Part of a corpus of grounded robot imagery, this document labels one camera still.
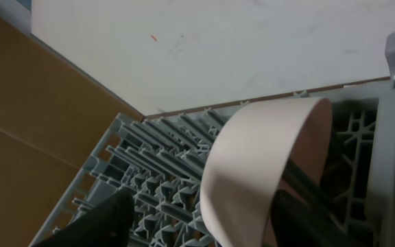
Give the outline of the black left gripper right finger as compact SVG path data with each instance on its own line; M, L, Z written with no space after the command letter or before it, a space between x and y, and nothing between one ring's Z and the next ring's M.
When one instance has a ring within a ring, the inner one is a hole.
M347 235L335 218L329 197L291 159L282 179L304 200L284 189L274 194L270 207L276 244L279 247L358 247L362 243Z

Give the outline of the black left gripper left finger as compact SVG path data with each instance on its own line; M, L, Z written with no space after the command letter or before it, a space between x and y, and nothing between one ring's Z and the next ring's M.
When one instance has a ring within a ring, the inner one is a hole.
M126 247L133 222L133 196L121 189L34 247Z

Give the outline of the pink bowl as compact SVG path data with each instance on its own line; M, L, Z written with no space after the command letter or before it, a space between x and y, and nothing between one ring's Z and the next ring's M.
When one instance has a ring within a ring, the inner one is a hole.
M332 105L321 97L254 102L224 125L206 160L200 187L204 224L222 246L261 246L274 194L299 194L282 179L292 160L315 184L323 174Z

